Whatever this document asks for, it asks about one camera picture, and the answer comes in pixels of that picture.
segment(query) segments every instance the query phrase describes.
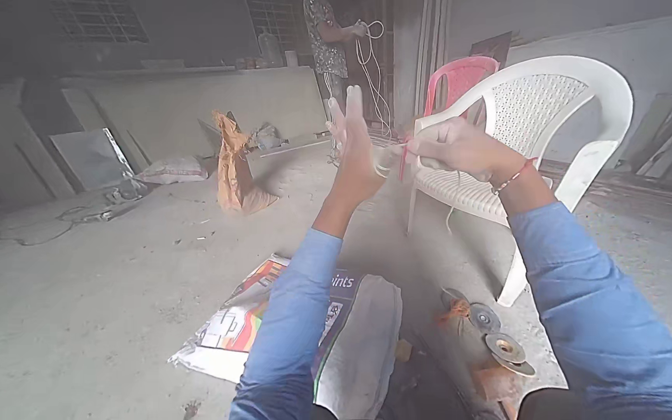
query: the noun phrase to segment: cement bag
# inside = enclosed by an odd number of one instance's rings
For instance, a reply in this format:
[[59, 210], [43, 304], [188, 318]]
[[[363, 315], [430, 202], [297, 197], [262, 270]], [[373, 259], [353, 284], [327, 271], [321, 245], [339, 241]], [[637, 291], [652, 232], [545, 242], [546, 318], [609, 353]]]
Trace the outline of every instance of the cement bag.
[[[269, 292], [288, 264], [269, 257], [168, 362], [239, 382]], [[315, 403], [337, 418], [377, 416], [393, 373], [402, 308], [400, 289], [382, 277], [336, 271], [311, 371]]]
[[213, 112], [222, 132], [222, 148], [219, 150], [219, 191], [217, 201], [225, 213], [250, 215], [268, 207], [278, 197], [266, 193], [253, 184], [253, 175], [244, 154], [248, 138], [238, 130], [238, 124], [220, 113]]
[[152, 184], [203, 181], [209, 177], [206, 168], [195, 156], [172, 157], [154, 162], [135, 178]]

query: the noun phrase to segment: concrete floor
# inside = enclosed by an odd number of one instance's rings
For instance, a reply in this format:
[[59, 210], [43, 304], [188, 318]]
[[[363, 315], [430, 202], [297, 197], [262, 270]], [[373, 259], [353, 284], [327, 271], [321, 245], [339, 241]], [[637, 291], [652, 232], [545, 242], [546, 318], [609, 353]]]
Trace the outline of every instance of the concrete floor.
[[[194, 402], [195, 418], [225, 417], [233, 384], [166, 360], [264, 258], [294, 253], [335, 174], [327, 152], [321, 145], [252, 161], [259, 183], [281, 199], [248, 217], [221, 213], [213, 175], [161, 186], [116, 220], [76, 226], [41, 245], [0, 240], [0, 418], [180, 419]], [[84, 194], [1, 215], [0, 233], [47, 239], [69, 225], [54, 217], [99, 202]], [[408, 189], [392, 178], [356, 212], [340, 265], [397, 284], [402, 334], [420, 334], [463, 387], [462, 366], [483, 354], [480, 337], [466, 327], [462, 340], [454, 328], [435, 326], [442, 287], [493, 307], [537, 370], [528, 389], [563, 386], [530, 293], [510, 309], [494, 303], [496, 279], [511, 261], [509, 231], [456, 212], [450, 235], [447, 206], [420, 194], [407, 238], [407, 209]], [[672, 217], [636, 216], [633, 205], [602, 196], [584, 200], [576, 214], [672, 330]]]

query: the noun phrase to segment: blue sleeve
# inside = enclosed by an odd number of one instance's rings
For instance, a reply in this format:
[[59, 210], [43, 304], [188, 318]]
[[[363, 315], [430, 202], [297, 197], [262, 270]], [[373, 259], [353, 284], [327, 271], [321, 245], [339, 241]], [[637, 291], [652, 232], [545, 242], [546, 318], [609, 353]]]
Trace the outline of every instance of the blue sleeve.
[[593, 418], [672, 418], [672, 337], [563, 204], [509, 219], [541, 323]]
[[276, 280], [230, 419], [310, 418], [310, 372], [326, 323], [340, 238], [310, 229]]

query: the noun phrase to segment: plastic bottle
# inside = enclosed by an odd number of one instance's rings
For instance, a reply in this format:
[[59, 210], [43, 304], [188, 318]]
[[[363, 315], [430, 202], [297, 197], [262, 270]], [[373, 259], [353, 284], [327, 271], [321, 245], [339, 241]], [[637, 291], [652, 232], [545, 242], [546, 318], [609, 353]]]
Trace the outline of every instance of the plastic bottle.
[[276, 36], [266, 32], [258, 35], [258, 48], [261, 49], [261, 57], [264, 58], [264, 66], [268, 68], [283, 67], [282, 50], [279, 48], [279, 40]]

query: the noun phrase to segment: chair seat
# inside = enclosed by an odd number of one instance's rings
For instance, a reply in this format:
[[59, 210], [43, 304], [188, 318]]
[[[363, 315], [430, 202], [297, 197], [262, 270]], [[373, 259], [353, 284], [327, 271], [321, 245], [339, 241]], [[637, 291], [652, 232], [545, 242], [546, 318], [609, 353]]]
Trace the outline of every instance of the chair seat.
[[422, 168], [416, 174], [416, 187], [423, 193], [447, 205], [483, 217], [489, 221], [509, 226], [507, 213], [499, 196], [494, 195], [488, 182], [476, 181], [467, 173]]

